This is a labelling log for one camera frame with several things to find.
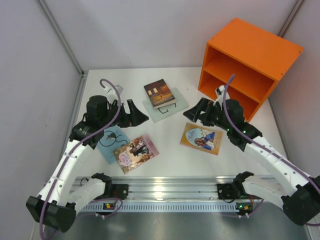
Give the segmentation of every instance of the metal floor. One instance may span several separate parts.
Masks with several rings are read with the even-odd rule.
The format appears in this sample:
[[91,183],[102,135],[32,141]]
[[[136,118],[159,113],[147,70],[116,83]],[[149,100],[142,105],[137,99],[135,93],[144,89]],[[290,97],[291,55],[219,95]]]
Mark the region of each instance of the metal floor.
[[305,227],[292,223],[270,203],[249,219],[220,213],[118,213],[103,220],[79,217],[52,240],[310,240]]

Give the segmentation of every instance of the light blue card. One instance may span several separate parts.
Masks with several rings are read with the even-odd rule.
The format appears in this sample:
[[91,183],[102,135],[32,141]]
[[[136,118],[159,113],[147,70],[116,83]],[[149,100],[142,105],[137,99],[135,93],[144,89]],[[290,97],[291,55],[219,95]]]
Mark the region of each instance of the light blue card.
[[176,102],[171,105],[154,109],[154,106],[152,106],[152,103],[149,99],[146,99],[142,102],[154,123],[159,122],[167,117],[170,117],[171,115],[180,112],[181,110],[186,109],[188,107],[187,101],[177,88],[172,88],[171,92],[176,99]]
[[121,131],[120,127],[112,126],[104,130],[104,136],[100,139],[96,147],[99,149],[105,160],[109,164],[113,164],[117,161],[114,150],[129,142],[129,138]]

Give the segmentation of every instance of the hardcover book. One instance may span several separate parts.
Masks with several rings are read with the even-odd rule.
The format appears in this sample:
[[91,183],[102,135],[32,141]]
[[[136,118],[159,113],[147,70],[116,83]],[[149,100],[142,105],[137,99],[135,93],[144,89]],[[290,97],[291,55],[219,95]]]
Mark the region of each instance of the hardcover book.
[[175,103],[171,104],[169,106],[159,107],[157,109],[154,109],[151,102],[146,99],[142,102],[145,109],[147,110],[149,117],[151,117],[152,121],[154,123],[159,122],[160,120],[163,120],[167,117],[170,117],[171,115],[180,112],[181,110],[188,107],[188,103],[185,100],[185,98],[182,96],[182,94],[179,92],[177,88],[172,88],[171,92],[174,94],[175,97]]
[[145,85],[144,89],[154,109],[174,104],[176,102],[174,95],[163,79]]
[[223,132],[208,127],[187,123],[181,138],[181,145],[218,155]]
[[159,154],[147,134],[137,137],[113,152],[122,171],[126,174]]

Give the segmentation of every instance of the shelf compartment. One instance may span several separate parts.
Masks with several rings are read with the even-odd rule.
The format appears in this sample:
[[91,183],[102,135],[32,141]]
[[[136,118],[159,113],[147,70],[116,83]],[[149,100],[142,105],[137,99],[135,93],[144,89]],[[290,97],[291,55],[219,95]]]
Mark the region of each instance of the shelf compartment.
[[[215,89],[220,87],[221,85],[225,85],[225,83],[215,76],[207,73],[206,71],[202,71],[202,81],[199,85],[199,91],[207,95],[209,98],[215,100],[217,98]],[[228,93],[231,99],[237,100],[240,105],[243,107],[244,117],[248,121],[251,119],[252,114],[256,111],[259,103],[254,101],[253,99],[247,97],[243,93],[239,92],[232,86],[229,86]]]
[[232,57],[208,46],[207,61],[204,70],[223,81],[228,82],[230,76],[235,74],[231,87],[260,103],[274,84],[274,80],[251,69]]

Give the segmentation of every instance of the cable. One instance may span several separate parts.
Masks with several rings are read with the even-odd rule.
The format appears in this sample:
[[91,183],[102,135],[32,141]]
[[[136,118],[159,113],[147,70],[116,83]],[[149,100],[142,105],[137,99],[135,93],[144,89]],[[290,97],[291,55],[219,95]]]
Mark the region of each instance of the cable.
[[115,201],[120,201],[121,204],[120,206],[117,207],[116,210],[114,210],[111,214],[106,215],[105,217],[112,217],[113,215],[115,215],[122,207],[122,205],[124,204],[124,201],[122,201],[122,199],[118,198],[118,197],[110,197],[110,198],[103,198],[103,199],[98,199],[98,200],[93,200],[91,201],[91,203],[98,203],[98,202],[102,202],[102,201],[109,201],[109,200],[115,200]]
[[[254,141],[253,139],[251,139],[250,137],[248,137],[247,135],[245,135],[239,128],[237,128],[237,126],[232,122],[229,113],[228,113],[228,109],[227,109],[227,104],[226,104],[226,96],[227,96],[227,92],[228,92],[228,87],[231,84],[231,82],[234,80],[235,78],[235,74],[232,74],[231,77],[229,78],[227,84],[224,87],[224,93],[223,93],[223,109],[225,112],[225,116],[228,120],[228,122],[230,123],[230,125],[234,128],[234,130],[236,130],[242,137],[244,137],[246,140],[248,140],[249,142],[257,145],[259,148],[267,151],[268,153],[272,153],[272,151],[268,148],[266,148],[265,146],[259,144],[258,142]],[[285,158],[283,158],[282,156],[279,156],[278,154],[276,154],[275,152],[272,153],[273,156],[275,156],[277,159],[279,159],[281,162],[285,163],[286,165],[288,165],[290,168],[292,168],[293,170],[295,170],[297,173],[299,173],[301,176],[303,176],[314,188],[315,190],[319,193],[320,195],[320,188],[317,186],[317,184],[311,179],[309,178],[303,171],[301,171],[299,168],[297,168],[296,166],[294,166],[293,164],[291,164],[289,161],[287,161]],[[319,227],[320,223],[317,224],[312,224],[312,223],[307,223],[307,226],[312,226],[312,227]]]
[[87,182],[89,182],[89,179],[88,179],[87,177],[81,178],[81,180],[80,180],[80,187],[82,187],[82,180],[83,180],[83,179],[85,179]]
[[63,171],[63,169],[64,169],[64,167],[65,167],[65,165],[66,165],[66,163],[67,163],[67,161],[68,161],[68,159],[69,159],[69,156],[70,156],[70,155],[77,149],[77,147],[79,147],[82,143],[84,143],[84,142],[87,141],[88,139],[92,138],[93,136],[97,135],[98,133],[102,132],[103,130],[107,129],[107,128],[117,119],[117,117],[118,117],[118,115],[119,115],[119,113],[120,113],[120,109],[121,109],[121,99],[120,99],[120,94],[119,94],[117,88],[116,88],[109,80],[104,79],[104,78],[100,80],[100,85],[101,85],[103,88],[105,88],[105,86],[103,85],[103,82],[107,82],[107,83],[114,89],[114,91],[115,91],[115,93],[116,93],[116,96],[117,96],[117,98],[118,98],[118,99],[117,99],[117,100],[118,100],[118,109],[117,109],[114,117],[111,119],[111,121],[110,121],[107,125],[103,126],[103,127],[100,128],[99,130],[95,131],[94,133],[90,134],[89,136],[85,137],[85,138],[82,139],[80,142],[78,142],[78,143],[70,150],[70,152],[68,153],[68,155],[65,157],[65,159],[64,159],[64,161],[63,161],[63,163],[62,163],[62,165],[61,165],[58,173],[56,174],[56,177],[55,177],[55,179],[54,179],[54,181],[53,181],[53,183],[52,183],[52,185],[51,185],[51,187],[50,187],[50,189],[49,189],[49,192],[48,192],[48,194],[47,194],[47,196],[46,196],[46,198],[45,198],[45,200],[44,200],[43,207],[42,207],[42,209],[41,209],[40,220],[39,220],[39,225],[40,225],[40,226],[39,226],[39,227],[40,227],[40,237],[41,237],[42,240],[46,240],[46,239],[45,239],[45,236],[44,236],[43,223],[44,223],[44,216],[45,216],[45,211],[46,211],[46,208],[47,208],[47,204],[48,204],[49,198],[50,198],[50,196],[51,196],[51,194],[52,194],[52,192],[53,192],[53,190],[54,190],[54,188],[55,188],[55,186],[56,186],[57,179],[59,179],[59,177],[60,177],[60,175],[61,175],[61,173],[62,173],[62,171]]

